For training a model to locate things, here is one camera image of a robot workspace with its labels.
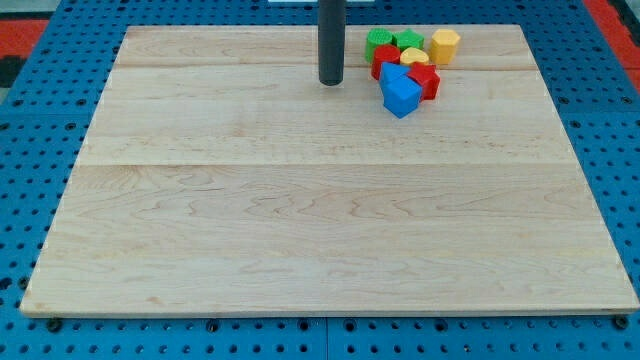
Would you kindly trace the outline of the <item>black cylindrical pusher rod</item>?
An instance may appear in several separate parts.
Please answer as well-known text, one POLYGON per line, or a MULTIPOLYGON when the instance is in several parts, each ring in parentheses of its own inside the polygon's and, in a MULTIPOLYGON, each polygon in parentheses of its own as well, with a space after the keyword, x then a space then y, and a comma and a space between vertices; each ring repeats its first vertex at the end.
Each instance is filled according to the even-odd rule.
POLYGON ((343 81, 346 32, 346 1, 318 1, 319 81, 337 86, 343 81))

